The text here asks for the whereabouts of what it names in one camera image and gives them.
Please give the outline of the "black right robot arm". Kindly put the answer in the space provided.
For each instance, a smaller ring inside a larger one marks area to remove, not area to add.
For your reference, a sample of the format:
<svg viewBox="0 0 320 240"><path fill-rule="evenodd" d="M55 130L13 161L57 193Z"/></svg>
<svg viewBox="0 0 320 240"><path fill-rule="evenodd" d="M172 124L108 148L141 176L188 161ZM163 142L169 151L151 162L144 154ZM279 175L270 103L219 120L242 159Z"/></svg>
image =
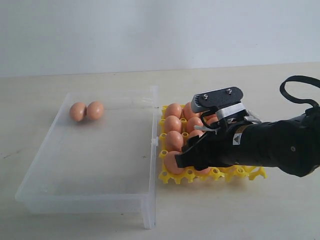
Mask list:
<svg viewBox="0 0 320 240"><path fill-rule="evenodd" d="M206 132L187 141L175 156L179 168L234 165L276 167L304 177L320 166L320 114L245 124L232 124L227 131Z"/></svg>

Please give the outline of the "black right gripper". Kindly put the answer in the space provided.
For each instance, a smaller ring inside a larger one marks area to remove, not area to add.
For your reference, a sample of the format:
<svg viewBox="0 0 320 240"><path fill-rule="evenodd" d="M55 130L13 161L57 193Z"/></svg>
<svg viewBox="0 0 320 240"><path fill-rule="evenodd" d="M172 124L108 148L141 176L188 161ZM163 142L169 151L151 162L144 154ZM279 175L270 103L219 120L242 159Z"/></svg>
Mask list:
<svg viewBox="0 0 320 240"><path fill-rule="evenodd" d="M245 132L252 124L241 121L226 129L206 131L200 139L188 139L182 152L175 155L179 168L231 167L253 164L253 144L247 143Z"/></svg>

